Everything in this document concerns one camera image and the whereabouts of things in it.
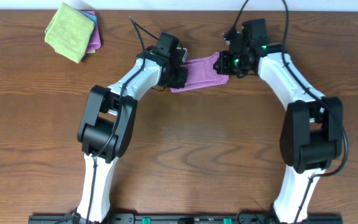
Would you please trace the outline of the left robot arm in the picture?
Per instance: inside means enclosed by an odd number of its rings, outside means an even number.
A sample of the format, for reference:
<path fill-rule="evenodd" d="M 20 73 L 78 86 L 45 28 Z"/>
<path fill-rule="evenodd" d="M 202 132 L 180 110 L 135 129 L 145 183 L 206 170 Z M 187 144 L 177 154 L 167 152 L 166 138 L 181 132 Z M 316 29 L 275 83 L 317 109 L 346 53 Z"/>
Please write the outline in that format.
<path fill-rule="evenodd" d="M 86 171 L 74 223 L 102 223 L 110 210 L 110 189 L 117 161 L 132 138 L 139 100 L 156 85 L 182 88 L 188 51 L 151 46 L 116 83 L 92 87 L 77 134 Z"/>

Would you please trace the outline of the purple microfiber cloth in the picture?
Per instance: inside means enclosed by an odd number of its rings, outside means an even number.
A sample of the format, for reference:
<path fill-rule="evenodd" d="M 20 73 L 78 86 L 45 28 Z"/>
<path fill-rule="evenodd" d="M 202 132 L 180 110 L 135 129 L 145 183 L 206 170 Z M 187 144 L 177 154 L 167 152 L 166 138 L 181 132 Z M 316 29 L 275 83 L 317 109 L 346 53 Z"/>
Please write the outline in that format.
<path fill-rule="evenodd" d="M 183 88 L 172 88 L 172 93 L 196 90 L 209 86 L 223 85 L 229 80 L 228 75 L 219 75 L 213 68 L 219 58 L 219 52 L 209 57 L 187 60 L 182 67 L 188 71 L 188 78 Z"/>

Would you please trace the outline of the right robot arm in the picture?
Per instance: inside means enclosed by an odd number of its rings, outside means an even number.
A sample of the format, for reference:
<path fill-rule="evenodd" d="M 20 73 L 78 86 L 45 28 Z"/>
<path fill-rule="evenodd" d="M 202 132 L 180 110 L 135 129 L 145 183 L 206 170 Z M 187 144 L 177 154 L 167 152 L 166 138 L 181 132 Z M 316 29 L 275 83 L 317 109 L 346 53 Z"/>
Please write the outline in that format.
<path fill-rule="evenodd" d="M 307 212 L 318 180 L 332 176 L 332 161 L 347 157 L 343 105 L 337 97 L 316 90 L 298 71 L 282 44 L 272 44 L 264 31 L 230 31 L 229 46 L 214 69 L 220 75 L 244 77 L 255 72 L 273 90 L 285 109 L 280 153 L 286 164 L 279 195 L 269 213 L 253 213 L 264 223 L 342 223 L 340 215 Z"/>

